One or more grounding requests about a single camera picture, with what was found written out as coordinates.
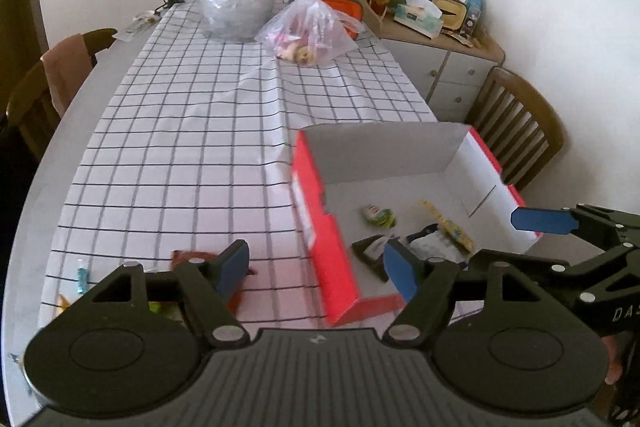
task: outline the checkered tablecloth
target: checkered tablecloth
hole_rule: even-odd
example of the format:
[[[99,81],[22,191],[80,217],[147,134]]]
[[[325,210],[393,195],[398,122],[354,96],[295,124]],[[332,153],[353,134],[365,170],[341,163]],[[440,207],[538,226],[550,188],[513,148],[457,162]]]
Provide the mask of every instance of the checkered tablecloth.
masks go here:
[[[172,251],[219,253],[244,239],[238,318],[259,327],[324,325],[290,191],[298,129],[343,121],[434,121],[370,32],[326,69],[275,60],[257,43],[207,41],[193,4],[158,24],[104,110],[66,197],[42,292],[73,302],[127,260],[168,269]],[[369,319],[386,325],[392,317]]]

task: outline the chair backrest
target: chair backrest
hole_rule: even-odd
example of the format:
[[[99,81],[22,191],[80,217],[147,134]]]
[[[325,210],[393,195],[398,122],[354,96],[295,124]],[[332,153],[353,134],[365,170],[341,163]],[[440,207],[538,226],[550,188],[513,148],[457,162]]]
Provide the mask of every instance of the chair backrest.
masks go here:
[[[104,28],[82,35],[84,45],[96,65],[95,54],[109,48],[116,30]],[[42,160],[47,145],[55,133],[60,117],[51,103],[44,66],[39,60],[15,86],[6,107],[9,125],[16,126],[31,153]]]
[[[111,47],[115,42],[113,36],[116,32],[117,30],[114,30],[113,28],[102,28],[82,35],[84,45],[86,46],[86,50],[89,52],[94,68],[97,64],[95,54]]]
[[[466,116],[502,166],[502,179],[522,190],[564,143],[562,124],[524,78],[493,68]]]

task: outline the open cardboard box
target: open cardboard box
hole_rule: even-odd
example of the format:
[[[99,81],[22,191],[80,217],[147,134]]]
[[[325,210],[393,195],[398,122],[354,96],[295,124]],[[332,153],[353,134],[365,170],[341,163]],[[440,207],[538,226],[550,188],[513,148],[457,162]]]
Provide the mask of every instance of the open cardboard box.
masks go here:
[[[515,230],[511,212],[523,206],[478,133],[458,123],[337,123],[298,133],[293,192],[316,268],[327,322],[349,324],[404,307],[351,251],[351,243],[381,232],[362,208],[391,208],[405,236],[432,223],[420,203],[433,203],[476,248],[523,253],[532,232]]]

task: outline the towel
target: towel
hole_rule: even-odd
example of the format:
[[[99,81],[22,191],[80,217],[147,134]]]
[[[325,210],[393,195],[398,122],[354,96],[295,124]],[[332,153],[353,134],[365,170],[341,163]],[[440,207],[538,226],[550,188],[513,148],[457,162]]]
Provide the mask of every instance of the towel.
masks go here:
[[[47,75],[51,102],[62,117],[93,69],[82,35],[71,35],[60,41],[40,60]]]

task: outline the green snack packet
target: green snack packet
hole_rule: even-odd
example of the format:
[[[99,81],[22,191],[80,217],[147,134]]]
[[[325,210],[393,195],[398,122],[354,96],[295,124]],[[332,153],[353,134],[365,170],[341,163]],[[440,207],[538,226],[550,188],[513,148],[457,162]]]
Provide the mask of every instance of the green snack packet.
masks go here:
[[[396,216],[390,208],[380,208],[370,204],[363,208],[362,213],[367,222],[376,227],[392,229],[396,225]]]

